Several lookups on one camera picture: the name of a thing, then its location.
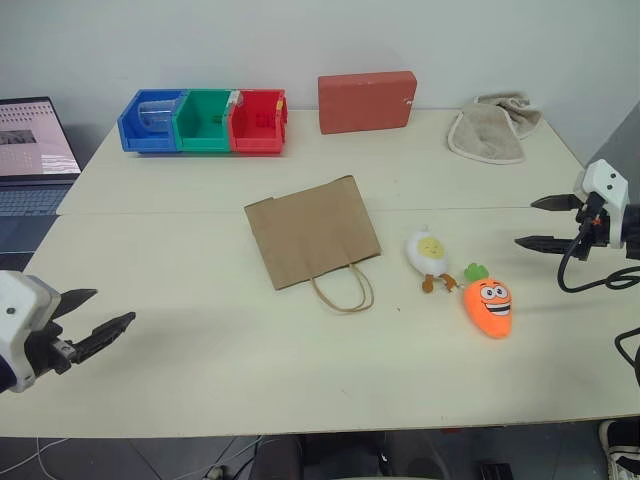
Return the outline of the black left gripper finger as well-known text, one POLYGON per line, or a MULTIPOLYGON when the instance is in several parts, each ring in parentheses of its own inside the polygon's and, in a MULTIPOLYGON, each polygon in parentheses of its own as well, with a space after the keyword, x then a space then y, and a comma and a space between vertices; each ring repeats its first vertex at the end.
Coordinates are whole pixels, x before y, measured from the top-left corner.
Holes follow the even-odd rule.
POLYGON ((76 310, 97 293, 98 291, 96 289, 74 289, 62 293, 60 303, 52 314, 51 319, 57 319, 76 310))
POLYGON ((135 312, 128 312, 93 329, 88 337, 73 345, 72 363, 80 364, 111 345, 135 318, 135 312))

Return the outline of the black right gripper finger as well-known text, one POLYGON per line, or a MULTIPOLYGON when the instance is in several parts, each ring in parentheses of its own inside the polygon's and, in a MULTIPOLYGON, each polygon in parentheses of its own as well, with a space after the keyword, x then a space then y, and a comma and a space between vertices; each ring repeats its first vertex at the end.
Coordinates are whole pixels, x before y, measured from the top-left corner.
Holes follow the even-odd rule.
POLYGON ((531 235, 517 238, 514 242, 525 249, 546 254, 574 255, 579 250, 572 239, 559 239, 553 236, 531 235))
POLYGON ((546 211, 571 211, 583 208, 583 201, 575 194, 556 194, 533 201, 532 208, 546 211))

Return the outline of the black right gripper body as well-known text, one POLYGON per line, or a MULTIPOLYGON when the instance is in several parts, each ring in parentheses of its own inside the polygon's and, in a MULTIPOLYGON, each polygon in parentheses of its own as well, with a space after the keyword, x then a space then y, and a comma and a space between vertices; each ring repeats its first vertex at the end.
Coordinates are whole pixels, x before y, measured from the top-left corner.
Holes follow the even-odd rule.
POLYGON ((605 200, 596 192, 589 193, 576 214, 576 221, 580 227, 573 256, 585 261, 592 247, 609 244, 610 217, 605 209, 605 200))

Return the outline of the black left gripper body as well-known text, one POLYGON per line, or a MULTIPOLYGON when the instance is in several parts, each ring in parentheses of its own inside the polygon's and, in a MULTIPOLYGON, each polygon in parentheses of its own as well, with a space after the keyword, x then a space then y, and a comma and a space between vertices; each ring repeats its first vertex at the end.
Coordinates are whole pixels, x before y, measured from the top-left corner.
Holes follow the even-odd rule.
POLYGON ((62 333, 60 325, 49 321, 43 329, 33 331, 27 337, 25 354, 35 376, 51 371, 61 375, 77 362, 77 350, 72 343, 59 338, 62 333))

